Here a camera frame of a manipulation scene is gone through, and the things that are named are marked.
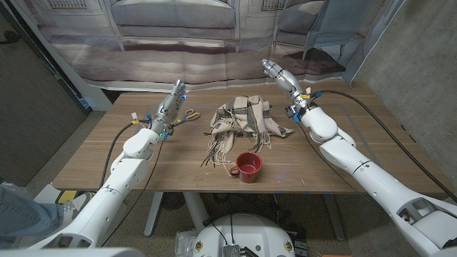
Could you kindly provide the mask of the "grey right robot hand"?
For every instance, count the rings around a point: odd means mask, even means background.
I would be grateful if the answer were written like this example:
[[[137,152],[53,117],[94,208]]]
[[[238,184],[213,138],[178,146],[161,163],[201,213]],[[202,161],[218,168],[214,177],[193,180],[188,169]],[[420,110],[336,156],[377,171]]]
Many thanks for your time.
[[[311,90],[304,91],[296,77],[277,63],[263,59],[262,65],[265,75],[274,79],[280,91],[292,102],[291,110],[286,112],[287,116],[294,116],[294,119],[300,121],[310,108]]]

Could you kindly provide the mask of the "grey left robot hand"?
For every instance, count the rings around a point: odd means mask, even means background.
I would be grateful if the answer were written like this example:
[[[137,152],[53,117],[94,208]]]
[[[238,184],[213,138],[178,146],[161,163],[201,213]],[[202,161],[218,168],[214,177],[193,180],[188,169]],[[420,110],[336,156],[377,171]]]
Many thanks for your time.
[[[163,136],[170,123],[176,120],[179,109],[185,101],[186,87],[184,82],[177,79],[172,91],[159,104],[157,112],[151,120],[150,129]]]

